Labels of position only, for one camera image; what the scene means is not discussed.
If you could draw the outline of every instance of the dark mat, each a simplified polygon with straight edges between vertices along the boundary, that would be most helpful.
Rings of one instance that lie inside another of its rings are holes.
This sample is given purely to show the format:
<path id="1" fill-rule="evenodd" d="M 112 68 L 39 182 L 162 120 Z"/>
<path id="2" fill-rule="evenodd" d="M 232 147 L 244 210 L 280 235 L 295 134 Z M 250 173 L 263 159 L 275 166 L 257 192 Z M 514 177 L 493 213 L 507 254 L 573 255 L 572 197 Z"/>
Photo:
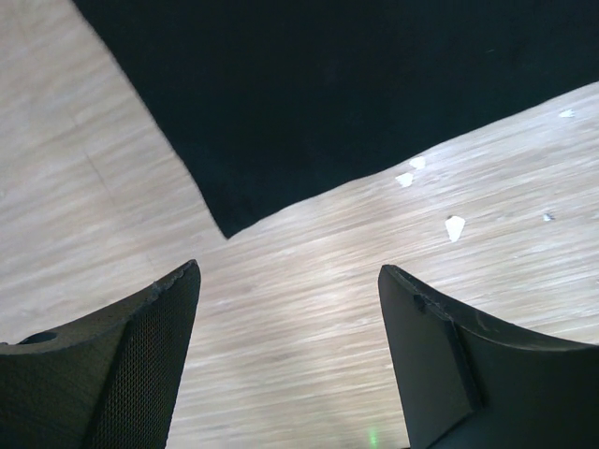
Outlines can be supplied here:
<path id="1" fill-rule="evenodd" d="M 74 0 L 227 237 L 599 80 L 597 0 Z"/>

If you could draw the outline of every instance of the white paper scrap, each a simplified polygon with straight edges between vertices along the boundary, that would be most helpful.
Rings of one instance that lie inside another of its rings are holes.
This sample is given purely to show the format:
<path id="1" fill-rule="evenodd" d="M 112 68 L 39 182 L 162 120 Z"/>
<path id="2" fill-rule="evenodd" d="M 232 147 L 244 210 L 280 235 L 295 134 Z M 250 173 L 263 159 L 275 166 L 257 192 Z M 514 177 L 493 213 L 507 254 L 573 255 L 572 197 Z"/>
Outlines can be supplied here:
<path id="1" fill-rule="evenodd" d="M 410 161 L 410 165 L 416 170 L 421 170 L 427 166 L 427 160 L 424 158 L 424 156 L 415 157 Z"/>
<path id="2" fill-rule="evenodd" d="M 461 231 L 463 231 L 465 225 L 466 221 L 456 215 L 453 215 L 446 220 L 447 234 L 449 234 L 449 239 L 452 242 L 456 242 L 460 239 Z"/>
<path id="3" fill-rule="evenodd" d="M 562 117 L 563 119 L 569 119 L 575 116 L 575 113 L 573 110 L 569 109 L 569 110 L 565 110 L 564 112 L 560 113 L 560 117 Z"/>
<path id="4" fill-rule="evenodd" d="M 414 180 L 414 175 L 412 173 L 403 173 L 402 175 L 395 178 L 402 187 L 409 187 L 412 185 L 412 181 Z"/>

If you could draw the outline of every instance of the wood grain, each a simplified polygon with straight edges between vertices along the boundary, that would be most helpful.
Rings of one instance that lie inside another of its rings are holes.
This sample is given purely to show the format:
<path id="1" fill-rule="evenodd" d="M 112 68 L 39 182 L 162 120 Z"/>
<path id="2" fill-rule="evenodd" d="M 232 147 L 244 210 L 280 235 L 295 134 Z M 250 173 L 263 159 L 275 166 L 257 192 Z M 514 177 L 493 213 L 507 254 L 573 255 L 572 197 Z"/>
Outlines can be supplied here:
<path id="1" fill-rule="evenodd" d="M 422 170 L 350 182 L 226 241 L 67 0 L 0 2 L 0 65 L 0 339 L 196 258 L 170 448 L 407 444 L 383 264 L 520 326 L 599 342 L 598 84 L 432 148 Z M 450 215 L 466 220 L 455 243 Z"/>

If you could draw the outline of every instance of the small white piece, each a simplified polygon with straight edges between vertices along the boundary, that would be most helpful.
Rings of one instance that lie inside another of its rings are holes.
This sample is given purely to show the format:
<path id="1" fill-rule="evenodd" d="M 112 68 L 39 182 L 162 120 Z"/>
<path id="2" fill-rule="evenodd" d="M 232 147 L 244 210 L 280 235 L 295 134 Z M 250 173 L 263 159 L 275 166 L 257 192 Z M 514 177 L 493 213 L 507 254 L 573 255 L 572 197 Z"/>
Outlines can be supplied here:
<path id="1" fill-rule="evenodd" d="M 412 181 L 414 180 L 414 175 L 412 173 L 403 173 L 402 175 L 395 178 L 402 187 L 409 187 L 412 185 Z"/>
<path id="2" fill-rule="evenodd" d="M 460 239 L 461 231 L 463 231 L 465 225 L 466 221 L 457 215 L 452 215 L 446 220 L 447 234 L 449 234 L 449 239 L 452 242 L 455 243 Z"/>
<path id="3" fill-rule="evenodd" d="M 564 112 L 560 113 L 560 117 L 562 117 L 563 119 L 571 119 L 572 117 L 575 117 L 576 114 L 574 113 L 574 111 L 572 109 L 569 110 L 565 110 Z"/>
<path id="4" fill-rule="evenodd" d="M 427 166 L 427 160 L 424 158 L 424 156 L 415 157 L 410 161 L 410 165 L 416 170 L 421 170 Z"/>

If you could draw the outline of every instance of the debris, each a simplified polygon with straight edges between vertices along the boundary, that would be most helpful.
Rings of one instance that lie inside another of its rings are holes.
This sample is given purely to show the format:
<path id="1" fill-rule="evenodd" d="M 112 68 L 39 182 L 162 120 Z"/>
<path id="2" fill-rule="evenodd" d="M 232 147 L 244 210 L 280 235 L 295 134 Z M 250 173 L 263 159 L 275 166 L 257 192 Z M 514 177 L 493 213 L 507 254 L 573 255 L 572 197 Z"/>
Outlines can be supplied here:
<path id="1" fill-rule="evenodd" d="M 424 158 L 424 156 L 415 157 L 410 161 L 410 165 L 416 170 L 421 170 L 427 166 L 427 160 Z"/>
<path id="2" fill-rule="evenodd" d="M 397 181 L 399 184 L 401 184 L 402 187 L 411 186 L 413 180 L 414 180 L 414 175 L 412 173 L 404 173 L 395 178 L 395 181 Z"/>
<path id="3" fill-rule="evenodd" d="M 564 112 L 560 113 L 560 117 L 562 117 L 563 119 L 569 119 L 575 117 L 575 113 L 572 109 L 565 110 Z"/>
<path id="4" fill-rule="evenodd" d="M 449 234 L 449 239 L 452 242 L 460 239 L 461 231 L 463 231 L 465 225 L 466 221 L 457 215 L 452 215 L 446 220 L 447 234 Z"/>

